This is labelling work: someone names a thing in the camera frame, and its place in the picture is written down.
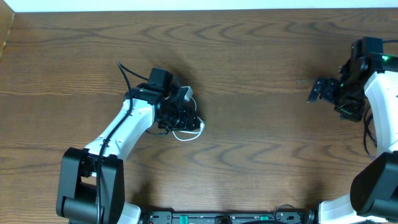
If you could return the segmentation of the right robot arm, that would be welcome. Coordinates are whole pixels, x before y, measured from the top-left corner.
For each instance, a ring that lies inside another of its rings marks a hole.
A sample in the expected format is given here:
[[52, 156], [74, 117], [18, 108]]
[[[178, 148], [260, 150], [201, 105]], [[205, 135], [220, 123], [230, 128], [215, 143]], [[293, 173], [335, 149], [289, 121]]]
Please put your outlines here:
[[318, 78], [313, 84], [307, 101], [326, 100], [341, 119], [362, 121], [377, 153], [350, 192], [320, 203], [309, 223], [397, 222], [397, 57], [384, 53], [385, 43], [375, 37], [353, 42], [341, 78]]

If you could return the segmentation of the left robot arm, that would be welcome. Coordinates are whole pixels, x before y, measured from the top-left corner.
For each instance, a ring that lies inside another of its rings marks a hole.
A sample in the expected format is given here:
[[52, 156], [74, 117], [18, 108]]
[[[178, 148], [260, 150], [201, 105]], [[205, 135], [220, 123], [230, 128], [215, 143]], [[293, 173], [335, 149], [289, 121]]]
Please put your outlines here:
[[181, 131], [199, 137], [205, 124], [192, 96], [190, 86], [161, 68], [153, 68], [138, 86], [128, 86], [109, 126], [83, 149], [71, 147], [64, 153], [57, 215], [69, 223], [142, 222], [141, 208], [125, 200], [124, 161], [154, 123], [164, 134]]

